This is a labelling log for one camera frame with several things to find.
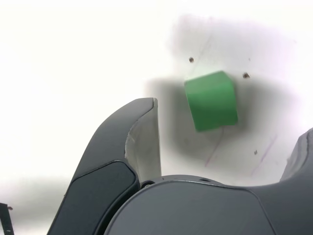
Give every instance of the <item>scratch mark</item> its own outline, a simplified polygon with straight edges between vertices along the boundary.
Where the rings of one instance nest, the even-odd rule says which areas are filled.
[[[220,136],[219,140],[217,141],[216,146],[214,147],[212,153],[209,155],[208,159],[207,159],[206,162],[205,162],[205,167],[207,167],[207,165],[209,164],[209,162],[210,162],[211,158],[213,157],[215,151],[217,150],[217,148],[218,148],[219,145],[221,144],[222,139],[223,139],[223,135],[224,135],[224,126],[222,127],[221,136]]]
[[[209,36],[209,38],[206,40],[204,46],[202,47],[201,52],[200,52],[200,54],[199,54],[199,56],[198,56],[198,59],[197,59],[197,61],[196,61],[196,64],[195,64],[195,66],[193,67],[193,69],[192,69],[191,72],[190,72],[190,76],[192,76],[192,74],[194,73],[196,67],[198,66],[198,63],[199,63],[199,61],[201,60],[201,58],[202,58],[202,56],[203,56],[203,54],[204,54],[204,50],[205,50],[205,48],[209,45],[211,39],[212,39],[212,34]]]
[[[253,171],[251,172],[251,176],[255,173],[255,171],[260,167],[260,165],[262,164],[263,160],[265,159],[265,157],[267,156],[268,152],[270,151],[270,149],[272,148],[273,144],[275,143],[277,139],[277,135],[275,135],[275,137],[271,140],[271,142],[269,143],[267,149],[265,150],[264,154],[261,157],[260,162],[258,163],[258,165],[253,169]]]

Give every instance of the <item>gray curved panel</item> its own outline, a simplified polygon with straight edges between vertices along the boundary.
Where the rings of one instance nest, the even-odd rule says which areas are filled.
[[[110,218],[106,215],[113,202],[128,190],[135,193],[135,181],[134,173],[122,162],[76,179],[68,188],[48,235],[93,235],[95,230],[104,230],[109,221],[103,218]]]
[[[105,235],[273,235],[250,192],[193,182],[166,182],[135,194]]]
[[[73,179],[109,162],[125,161],[125,142],[128,132],[153,106],[153,98],[136,99],[109,116],[92,136]]]
[[[279,235],[313,234],[313,130],[302,135],[277,184],[249,187]]]

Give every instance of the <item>gray plastic housing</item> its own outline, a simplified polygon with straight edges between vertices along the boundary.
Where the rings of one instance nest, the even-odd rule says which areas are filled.
[[[310,130],[277,184],[233,187],[196,176],[161,177],[157,102],[139,99],[95,132],[48,234],[311,235],[312,169]]]

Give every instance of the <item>white background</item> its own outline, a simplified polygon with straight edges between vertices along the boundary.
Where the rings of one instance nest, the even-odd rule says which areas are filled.
[[[278,182],[313,127],[312,10],[298,0],[0,1],[0,202],[15,234],[46,234],[94,131],[140,97],[159,100],[163,175]],[[235,82],[239,123],[196,133],[183,82],[218,70]]]

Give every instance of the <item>green cube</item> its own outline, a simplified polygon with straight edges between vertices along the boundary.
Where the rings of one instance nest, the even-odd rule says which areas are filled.
[[[223,71],[186,81],[185,92],[197,131],[237,123],[233,82]]]

